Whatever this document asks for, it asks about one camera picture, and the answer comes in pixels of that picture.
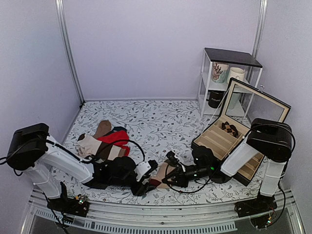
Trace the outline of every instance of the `white wall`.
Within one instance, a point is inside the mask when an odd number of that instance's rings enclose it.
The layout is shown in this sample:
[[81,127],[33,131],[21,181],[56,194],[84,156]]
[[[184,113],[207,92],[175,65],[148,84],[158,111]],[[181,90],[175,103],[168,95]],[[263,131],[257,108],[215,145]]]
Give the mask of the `white wall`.
[[259,0],[67,0],[84,96],[195,98],[204,47],[251,52]]
[[[45,122],[61,140],[78,112],[55,1],[3,0],[0,7],[0,157],[13,132]],[[0,166],[0,233],[17,234],[32,190]]]
[[265,91],[292,106],[286,123],[297,145],[284,184],[291,186],[307,233],[312,232],[312,1],[269,1],[258,60]]

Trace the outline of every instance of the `shelving unit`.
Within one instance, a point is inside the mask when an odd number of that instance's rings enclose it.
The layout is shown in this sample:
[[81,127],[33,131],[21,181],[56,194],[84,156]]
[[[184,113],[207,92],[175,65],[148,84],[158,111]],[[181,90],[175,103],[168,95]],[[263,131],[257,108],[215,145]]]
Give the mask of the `shelving unit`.
[[[207,71],[205,71],[206,60],[209,62],[209,68]],[[226,81],[224,83],[215,83],[211,81],[211,76],[213,72],[212,70],[213,62],[236,64],[236,65],[241,65],[241,66],[259,68],[260,70],[259,70],[259,74],[255,83],[255,87],[258,86],[261,73],[262,73],[262,65],[256,59],[254,59],[249,53],[205,48],[203,51],[203,60],[202,60],[202,65],[201,65],[199,89],[198,89],[198,95],[197,95],[201,116],[213,115],[214,113],[218,115],[220,113],[221,108],[217,110],[208,105],[208,101],[207,101],[208,92],[212,90],[226,91],[228,88],[228,84]],[[249,82],[246,79],[244,79],[244,83],[249,84]],[[249,91],[240,87],[235,88],[234,92],[235,93],[249,93]],[[245,111],[240,101],[238,101],[234,109],[229,110],[229,115],[245,118],[249,110],[249,106],[250,105],[248,105]]]

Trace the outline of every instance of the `vent grille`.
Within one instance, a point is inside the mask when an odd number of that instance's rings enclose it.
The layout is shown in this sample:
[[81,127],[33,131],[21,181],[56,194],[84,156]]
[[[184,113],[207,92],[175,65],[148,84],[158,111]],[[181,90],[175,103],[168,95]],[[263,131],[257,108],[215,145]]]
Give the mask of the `vent grille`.
[[[36,208],[35,214],[39,217],[57,222],[51,211]],[[96,221],[85,220],[83,226],[64,222],[66,225],[83,228],[91,231],[103,232],[106,234],[217,234],[236,231],[234,222],[227,222],[216,225],[189,227],[189,228],[144,228],[144,227],[120,227],[118,225],[104,224]]]

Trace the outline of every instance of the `red cloth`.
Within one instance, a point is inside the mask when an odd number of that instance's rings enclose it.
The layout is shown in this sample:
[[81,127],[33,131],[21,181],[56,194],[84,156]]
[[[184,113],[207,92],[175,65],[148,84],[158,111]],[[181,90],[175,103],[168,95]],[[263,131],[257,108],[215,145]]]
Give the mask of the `red cloth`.
[[[116,140],[129,140],[128,134],[125,131],[118,131],[118,132],[114,132],[111,133],[107,136],[101,136],[98,138],[98,140],[105,142],[105,143],[112,143]],[[115,143],[115,146],[119,146],[122,149],[125,149],[125,156],[129,155],[130,152],[130,148],[128,146],[125,146],[126,144],[128,144],[127,141],[120,141]]]

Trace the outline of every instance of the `white shelf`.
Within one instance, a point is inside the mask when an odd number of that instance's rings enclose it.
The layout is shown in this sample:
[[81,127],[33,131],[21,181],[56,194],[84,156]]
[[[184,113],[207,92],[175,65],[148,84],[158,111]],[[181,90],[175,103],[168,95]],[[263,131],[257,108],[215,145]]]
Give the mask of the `white shelf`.
[[[201,74],[201,77],[204,81],[205,88],[207,88],[207,80],[208,80],[208,73],[203,72]],[[228,83],[225,81],[224,83],[215,83],[212,80],[209,82],[209,88],[208,90],[216,90],[216,91],[226,91],[228,89]],[[242,87],[236,87],[234,88],[235,93],[250,93],[250,91],[242,88]]]
[[[198,97],[198,103],[199,103],[199,108],[202,108],[203,105],[203,100],[204,98],[202,95],[199,95]],[[216,108],[212,108],[208,105],[208,101],[206,101],[205,104],[205,110],[204,110],[204,115],[213,115],[215,113]],[[218,111],[215,113],[216,115],[219,115],[221,111],[221,107],[218,108]],[[227,116],[237,116],[237,117],[243,117],[245,115],[244,109],[240,102],[238,101],[232,110],[228,110],[226,113]]]

